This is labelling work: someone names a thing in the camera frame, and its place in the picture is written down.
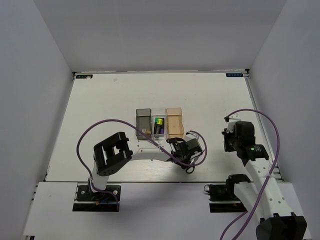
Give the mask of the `black handled scissors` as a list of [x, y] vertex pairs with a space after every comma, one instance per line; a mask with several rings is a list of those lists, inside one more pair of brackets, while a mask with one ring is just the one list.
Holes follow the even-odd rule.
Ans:
[[195, 170], [195, 165], [191, 164], [183, 168], [187, 174], [192, 174]]

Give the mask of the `yellow cap highlighter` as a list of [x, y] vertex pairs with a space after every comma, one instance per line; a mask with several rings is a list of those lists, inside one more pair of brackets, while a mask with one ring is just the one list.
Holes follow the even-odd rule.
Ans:
[[164, 133], [164, 119], [163, 118], [157, 119], [155, 133], [156, 134], [163, 134]]

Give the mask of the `green cap highlighter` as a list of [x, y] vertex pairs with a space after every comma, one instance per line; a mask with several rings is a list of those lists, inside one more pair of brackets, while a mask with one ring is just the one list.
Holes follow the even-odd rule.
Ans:
[[154, 120], [154, 127], [153, 127], [153, 134], [154, 135], [157, 135], [159, 133], [161, 125], [162, 125], [161, 119], [159, 117], [156, 117]]

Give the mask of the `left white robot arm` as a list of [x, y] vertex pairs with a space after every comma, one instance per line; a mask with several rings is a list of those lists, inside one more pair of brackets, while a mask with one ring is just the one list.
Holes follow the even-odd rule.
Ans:
[[132, 140], [117, 132], [93, 147], [94, 167], [89, 178], [88, 193], [99, 200], [105, 196], [109, 176], [117, 173], [130, 161], [156, 160], [173, 162], [188, 169], [204, 153], [198, 138], [192, 134], [158, 141]]

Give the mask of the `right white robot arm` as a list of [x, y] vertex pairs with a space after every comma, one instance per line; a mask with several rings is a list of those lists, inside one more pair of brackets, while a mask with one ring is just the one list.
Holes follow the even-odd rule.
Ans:
[[249, 121], [231, 120], [222, 132], [225, 152], [236, 152], [248, 175], [230, 175], [226, 195], [239, 199], [250, 220], [257, 221], [258, 240], [302, 240], [307, 222], [288, 204], [277, 180], [270, 173], [272, 165], [262, 144], [256, 144], [255, 127]]

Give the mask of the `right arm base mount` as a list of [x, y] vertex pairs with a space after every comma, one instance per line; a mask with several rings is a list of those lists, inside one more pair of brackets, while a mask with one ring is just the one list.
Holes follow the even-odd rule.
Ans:
[[229, 175], [224, 184], [206, 184], [203, 190], [209, 195], [210, 213], [244, 213], [247, 209], [234, 194], [236, 184], [251, 183], [245, 174]]

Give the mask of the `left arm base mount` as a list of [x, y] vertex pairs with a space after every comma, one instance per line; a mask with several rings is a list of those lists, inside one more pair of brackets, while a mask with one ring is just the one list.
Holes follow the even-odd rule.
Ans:
[[120, 184], [111, 184], [106, 186], [106, 191], [112, 192], [115, 197], [110, 193], [93, 192], [89, 184], [78, 184], [76, 187], [73, 212], [119, 212], [120, 198], [121, 198]]

